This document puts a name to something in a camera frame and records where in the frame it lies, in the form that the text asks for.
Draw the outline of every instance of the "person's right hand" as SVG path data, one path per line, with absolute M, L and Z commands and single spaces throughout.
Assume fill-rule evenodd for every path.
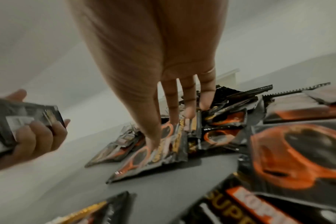
M 27 92 L 20 89 L 5 99 L 10 101 L 23 101 Z M 70 120 L 64 120 L 65 126 Z M 10 155 L 0 158 L 0 170 L 40 157 L 48 152 L 55 151 L 66 139 L 67 130 L 58 121 L 52 125 L 54 134 L 39 121 L 19 128 L 16 132 L 17 146 Z
M 196 113 L 194 75 L 201 83 L 200 108 L 215 94 L 215 51 L 228 0 L 68 0 L 99 69 L 123 102 L 147 145 L 161 136 L 157 84 L 161 81 L 170 122 L 178 122 L 178 89 L 185 117 Z

